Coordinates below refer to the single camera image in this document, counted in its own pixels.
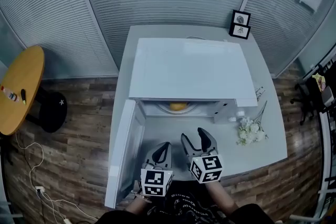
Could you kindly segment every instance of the round wooden table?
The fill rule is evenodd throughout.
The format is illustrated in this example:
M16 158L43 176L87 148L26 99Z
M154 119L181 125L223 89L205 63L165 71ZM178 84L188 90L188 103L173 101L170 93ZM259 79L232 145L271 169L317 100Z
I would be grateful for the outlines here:
M65 97L58 92L48 93L40 87L44 63L42 48L32 46L21 52L8 68L1 85L17 94L20 101L14 102L0 92L0 133L15 133L25 119L49 133L64 123L67 114ZM21 89L26 91L26 104L22 101ZM34 100L41 104L39 118L28 114Z

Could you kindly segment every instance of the picture frame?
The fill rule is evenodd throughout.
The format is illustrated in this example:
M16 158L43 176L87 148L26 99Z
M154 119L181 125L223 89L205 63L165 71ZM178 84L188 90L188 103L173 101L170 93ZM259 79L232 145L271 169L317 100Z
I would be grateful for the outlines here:
M248 39L251 27L241 24L231 24L229 35L232 37L238 37Z
M231 25L232 24L240 24L244 26L248 26L250 22L251 13L248 12L240 12L238 10L233 10Z

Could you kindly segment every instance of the table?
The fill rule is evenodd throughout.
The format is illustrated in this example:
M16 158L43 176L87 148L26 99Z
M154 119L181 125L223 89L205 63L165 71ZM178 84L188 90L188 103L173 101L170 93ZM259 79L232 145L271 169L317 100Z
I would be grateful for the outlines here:
M164 38L203 38L209 40L235 42L241 45L244 56L249 67L253 82L266 88L266 92L259 100L259 107L256 111L251 111L251 115L257 115L259 109L267 100L267 106L262 117L262 126L267 133L269 139L259 143L250 144L247 146L237 145L237 125L217 125L209 123L209 119L195 119L196 126L204 126L210 133L221 132L226 135L226 143L218 148L222 154L225 169L224 175L247 172L266 165L270 165L287 157L287 144L285 136L285 128L282 120L281 109L278 97L275 91L271 75L266 66L265 60L262 57L260 49L254 40L252 34L248 39L240 39L231 37L228 34L228 29L203 27L203 26L188 26L188 25L143 25L132 26L129 31L127 42L125 45L124 55L118 77L117 90L113 106L113 115L111 123L110 135L110 154L111 160L113 145L118 131L121 113L125 100L129 95L130 80L133 69L134 56L136 45L139 38L164 37ZM157 128L160 120L148 120L146 129ZM162 129L174 128L174 131L179 131L179 120L167 119L162 120ZM174 180L188 180L190 173L188 171L178 171L175 173Z
M21 52L8 68L1 85L17 94L20 101L14 102L0 92L2 134L15 133L25 119L40 125L46 132L54 132L63 124L67 114L65 97L57 92L48 93L40 87L44 65L43 49L31 46ZM21 89L26 91L26 104L21 100ZM39 118L28 114L34 100L41 103Z

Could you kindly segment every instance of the wall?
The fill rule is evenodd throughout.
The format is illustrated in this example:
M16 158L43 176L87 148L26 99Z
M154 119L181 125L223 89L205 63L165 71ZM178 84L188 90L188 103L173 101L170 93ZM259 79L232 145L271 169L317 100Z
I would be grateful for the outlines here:
M317 65L336 43L336 4L331 8L330 15L324 25L310 40L298 57L303 73L308 73L311 65Z
M8 67L21 51L22 46L0 13L0 61Z

